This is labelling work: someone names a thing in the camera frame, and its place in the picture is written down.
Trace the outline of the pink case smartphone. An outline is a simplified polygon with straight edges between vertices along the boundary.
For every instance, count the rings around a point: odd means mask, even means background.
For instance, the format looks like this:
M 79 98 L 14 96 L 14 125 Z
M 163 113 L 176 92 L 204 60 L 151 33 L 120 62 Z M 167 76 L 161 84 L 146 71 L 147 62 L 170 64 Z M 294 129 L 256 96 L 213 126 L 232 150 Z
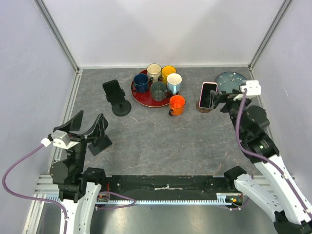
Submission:
M 210 91 L 215 90 L 217 91 L 217 83 L 216 82 L 203 82 L 201 88 L 201 95 L 200 95 L 200 103 L 199 106 L 202 108 L 208 108 L 207 96 L 209 96 Z

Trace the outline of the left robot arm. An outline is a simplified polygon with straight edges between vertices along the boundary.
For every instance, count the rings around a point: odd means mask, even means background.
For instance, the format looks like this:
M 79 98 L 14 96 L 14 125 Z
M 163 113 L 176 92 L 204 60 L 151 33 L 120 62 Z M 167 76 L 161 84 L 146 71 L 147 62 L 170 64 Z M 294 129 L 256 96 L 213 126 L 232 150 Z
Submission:
M 65 124 L 53 129 L 49 138 L 53 146 L 64 149 L 67 158 L 55 162 L 50 168 L 53 184 L 59 189 L 64 221 L 61 223 L 68 234 L 89 234 L 91 220 L 99 192 L 105 190 L 105 171 L 99 168 L 84 169 L 86 152 L 96 156 L 111 146 L 105 130 L 108 122 L 99 114 L 93 125 L 80 134 L 83 111 L 79 111 Z

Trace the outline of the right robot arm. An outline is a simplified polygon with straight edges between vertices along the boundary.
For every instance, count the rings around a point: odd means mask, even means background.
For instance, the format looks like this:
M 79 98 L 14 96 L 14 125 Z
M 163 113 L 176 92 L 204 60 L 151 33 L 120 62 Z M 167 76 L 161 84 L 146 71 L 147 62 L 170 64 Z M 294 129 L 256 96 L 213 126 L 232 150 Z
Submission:
M 238 190 L 251 199 L 272 220 L 279 234 L 310 234 L 312 205 L 304 197 L 288 172 L 273 140 L 265 132 L 270 122 L 266 111 L 250 105 L 247 90 L 233 94 L 210 91 L 213 108 L 223 103 L 221 112 L 228 113 L 235 139 L 245 157 L 262 173 L 274 194 L 258 185 L 241 167 L 225 172 L 223 186 L 229 192 Z

